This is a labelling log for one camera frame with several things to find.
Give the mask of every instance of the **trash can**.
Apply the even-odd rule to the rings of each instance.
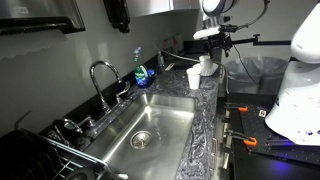
[[[251,57],[250,59],[263,74],[259,94],[278,94],[289,61],[265,56]]]
[[[249,77],[239,59],[231,61],[226,64],[229,92],[257,94],[263,74],[251,58],[244,58],[242,61],[254,81]]]

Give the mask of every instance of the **cabinet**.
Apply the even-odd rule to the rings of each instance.
[[[127,0],[130,17],[174,10],[199,9],[199,0]]]

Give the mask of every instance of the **white robot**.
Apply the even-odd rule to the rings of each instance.
[[[235,32],[259,20],[263,13],[242,26],[220,25],[220,14],[232,8],[237,0],[200,0],[204,30],[194,39]],[[293,57],[286,69],[281,88],[266,124],[276,133],[298,145],[320,146],[320,1],[303,22],[291,42]]]

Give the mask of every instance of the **paper towel holder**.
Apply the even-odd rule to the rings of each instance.
[[[52,29],[64,34],[85,30],[75,0],[0,2],[0,36]]]

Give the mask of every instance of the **white cup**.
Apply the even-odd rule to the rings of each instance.
[[[187,69],[188,81],[190,89],[199,89],[200,85],[200,68],[189,68]]]
[[[199,61],[200,61],[201,69],[203,71],[208,71],[212,68],[212,62],[211,62],[210,56],[208,55],[200,56]]]

